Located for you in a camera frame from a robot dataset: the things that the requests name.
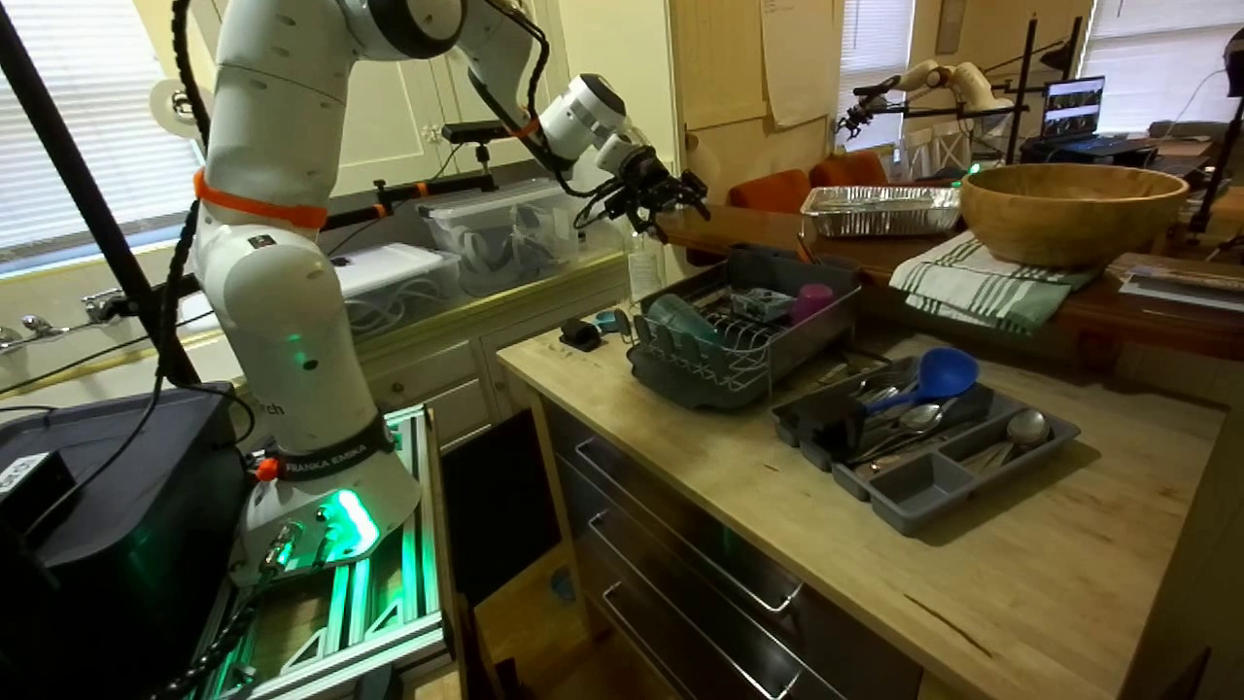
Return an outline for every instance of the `cutlery tray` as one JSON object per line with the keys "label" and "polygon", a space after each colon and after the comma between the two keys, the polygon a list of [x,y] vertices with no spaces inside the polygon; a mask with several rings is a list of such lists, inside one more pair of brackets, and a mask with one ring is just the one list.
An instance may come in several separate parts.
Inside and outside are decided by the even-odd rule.
{"label": "cutlery tray", "polygon": [[[870,378],[882,373],[902,375],[904,372],[914,372],[918,362],[918,358],[904,358],[814,394],[855,397]],[[833,481],[852,496],[871,502],[873,512],[881,520],[908,537],[986,486],[1045,464],[1065,443],[1080,435],[1080,429],[1074,424],[1051,417],[1039,407],[1028,407],[994,392],[993,404],[984,420],[958,431],[954,428],[948,429],[947,434],[950,435],[948,439],[939,440],[939,436],[934,435],[919,449],[906,451],[884,464],[878,472],[870,474],[868,466],[852,469],[836,463],[814,440],[801,441],[787,418],[789,413],[782,410],[784,407],[770,412],[778,438],[791,448],[799,448],[804,458],[817,469],[831,472]],[[972,458],[1006,440],[1008,421],[1015,414],[1030,408],[1041,412],[1050,425],[1050,436],[1044,444],[980,474],[965,465]]]}

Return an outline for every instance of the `paper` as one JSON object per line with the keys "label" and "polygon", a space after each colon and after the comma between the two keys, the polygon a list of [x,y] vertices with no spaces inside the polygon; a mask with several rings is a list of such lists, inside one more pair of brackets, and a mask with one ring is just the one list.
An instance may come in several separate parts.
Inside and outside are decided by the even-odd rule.
{"label": "paper", "polygon": [[824,117],[833,108],[836,76],[825,70],[833,36],[830,0],[761,0],[765,82],[779,127]]}

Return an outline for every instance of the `striped towel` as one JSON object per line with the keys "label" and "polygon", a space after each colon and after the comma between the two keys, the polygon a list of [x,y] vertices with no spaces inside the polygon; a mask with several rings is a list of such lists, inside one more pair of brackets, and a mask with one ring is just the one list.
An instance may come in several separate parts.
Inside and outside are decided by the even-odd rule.
{"label": "striped towel", "polygon": [[922,311],[1030,334],[1100,271],[999,260],[969,230],[898,265],[889,285]]}

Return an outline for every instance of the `window blind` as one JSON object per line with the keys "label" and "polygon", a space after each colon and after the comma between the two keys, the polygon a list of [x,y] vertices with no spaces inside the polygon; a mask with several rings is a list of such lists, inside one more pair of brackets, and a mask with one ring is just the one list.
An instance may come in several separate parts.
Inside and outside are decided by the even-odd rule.
{"label": "window blind", "polygon": [[[168,225],[194,196],[195,145],[149,113],[164,77],[131,0],[4,0],[5,9],[127,231]],[[86,224],[0,75],[0,251],[88,241]]]}
{"label": "window blind", "polygon": [[1102,132],[1144,132],[1149,124],[1229,121],[1223,50],[1244,25],[1244,0],[1100,0],[1093,10],[1081,76],[1106,76]]}
{"label": "window blind", "polygon": [[[916,0],[846,0],[837,116],[858,102],[860,98],[851,93],[856,87],[877,85],[907,71],[914,11]],[[887,97],[896,102],[903,99],[903,93],[891,92]],[[902,114],[880,114],[863,127],[860,136],[843,144],[847,150],[858,150],[897,143],[902,131]],[[838,134],[840,142],[845,138],[846,132]]]}

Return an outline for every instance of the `large wooden bowl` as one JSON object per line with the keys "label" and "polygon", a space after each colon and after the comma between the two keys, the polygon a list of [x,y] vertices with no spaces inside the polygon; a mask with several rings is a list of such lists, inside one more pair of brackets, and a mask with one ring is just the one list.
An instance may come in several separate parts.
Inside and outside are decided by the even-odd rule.
{"label": "large wooden bowl", "polygon": [[1174,223],[1188,183],[1154,170],[1049,163],[982,170],[960,208],[996,257],[1070,267],[1106,264]]}

